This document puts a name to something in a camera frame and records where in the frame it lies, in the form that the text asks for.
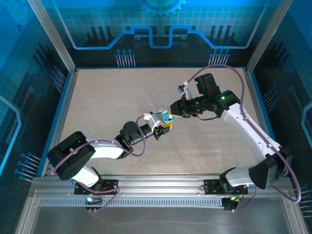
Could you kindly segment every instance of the purple cable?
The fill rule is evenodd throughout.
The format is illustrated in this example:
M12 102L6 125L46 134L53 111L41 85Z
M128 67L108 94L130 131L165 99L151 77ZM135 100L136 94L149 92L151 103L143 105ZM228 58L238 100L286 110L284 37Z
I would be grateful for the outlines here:
M245 115L245 112L244 112L244 107L243 107L243 100L244 100L244 94L245 94L245 83L244 83L244 79L243 77L240 75L240 73L235 70L233 67L230 67L228 65L225 65L225 64L214 64L214 65L210 65L210 66L206 66L206 67L203 67L202 69L200 69L198 72L196 72L187 82L190 83L200 72L202 72L203 70L207 69L207 68L213 68L213 67L226 67L226 68L230 68L232 71L234 71L241 83L242 83L242 94L241 94L241 98L240 98L240 111L242 112L242 115L244 117L244 119L246 120L246 122L255 130L255 132L257 132L257 134L264 140L264 142L269 145L270 142L265 138L264 135L262 135L262 133L250 122L250 120L246 119L246 115ZM298 179L295 175L295 173L293 172L291 166L289 165L289 163L287 162L287 160L281 155L281 153L276 149L274 148L273 146L271 147L271 149L278 155L278 157L283 161L283 163L285 164L285 166L287 167L288 171L290 172L290 174L292 175L293 177L293 180L294 180L294 183L296 185L296 189L297 189L297 199L293 199L289 196L287 196L285 193L283 193L281 190L279 190L277 187L275 187L274 185L271 185L272 188L274 188L276 191L278 191L280 194L282 194L285 198L287 198L288 200L292 201L292 202L295 202L295 203L298 203L300 202L301 200L301 190L300 190L300 185L299 185L299 182L298 182Z
M89 192L93 193L93 194L107 194L110 192L114 192L119 190L119 188L115 188L115 189L110 189L110 190L105 190L105 191L96 191L96 190L92 190L90 188L88 188L87 186L85 186L83 183L78 182L85 190L88 190Z
M94 209L94 213L98 212L98 211L101 211L103 210L104 208L106 208L114 199L115 197L117 196L117 194L119 193L120 189L117 188L115 191L117 191L117 193L102 207L98 208L98 209Z
M114 143L113 141L110 141L110 140L93 140L93 141L90 141L90 142L87 142L87 143L84 143L82 145L80 145L79 147L75 148L72 152L70 152L65 158L63 158L53 169L53 173L57 173L57 169L67 160L69 159L71 156L73 156L74 154L76 154L79 150L81 150L83 147L87 146L87 145L91 145L91 144L96 144L96 143L108 143L108 144L112 144L112 145L115 145L117 148L120 148L122 149L123 151L125 151L126 153L130 154L130 155L133 155L133 156L142 156L145 152L145 147L146 147L146 139L145 139L145 136L144 136L144 133L142 132L139 124L138 124L138 121L140 119L144 118L144 115L140 116L139 118L137 118L136 120L136 126L143 138L143 151L142 153L136 155L124 148L122 148L120 145Z
M233 213L236 213L236 212L239 212L239 211L242 211L242 210L244 210L247 206L249 206L250 204L251 204L251 202L254 200L254 198L255 198L255 194L257 193L257 190L258 190L258 187L256 186L255 187L255 191L254 191L254 194L253 194L253 196L252 196L252 198L243 206L243 207L241 207L241 208L239 208L239 209L237 209L237 210L235 210Z

